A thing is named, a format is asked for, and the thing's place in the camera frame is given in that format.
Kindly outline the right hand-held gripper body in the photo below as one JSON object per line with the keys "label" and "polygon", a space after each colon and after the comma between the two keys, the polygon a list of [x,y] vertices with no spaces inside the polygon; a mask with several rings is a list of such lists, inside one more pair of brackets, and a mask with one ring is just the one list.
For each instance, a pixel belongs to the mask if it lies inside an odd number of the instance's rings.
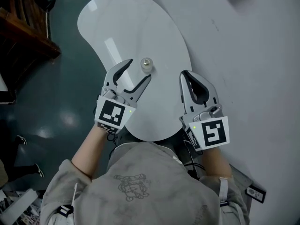
{"label": "right hand-held gripper body", "polygon": [[185,114],[180,121],[196,152],[230,142],[228,117],[223,115],[221,104]]}

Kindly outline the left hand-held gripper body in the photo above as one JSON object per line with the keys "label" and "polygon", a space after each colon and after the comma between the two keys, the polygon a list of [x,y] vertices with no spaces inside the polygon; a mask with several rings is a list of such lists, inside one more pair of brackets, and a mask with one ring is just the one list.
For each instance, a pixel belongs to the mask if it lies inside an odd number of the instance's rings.
{"label": "left hand-held gripper body", "polygon": [[102,130],[117,134],[124,128],[136,108],[136,102],[126,100],[114,90],[104,86],[97,99],[95,125]]}

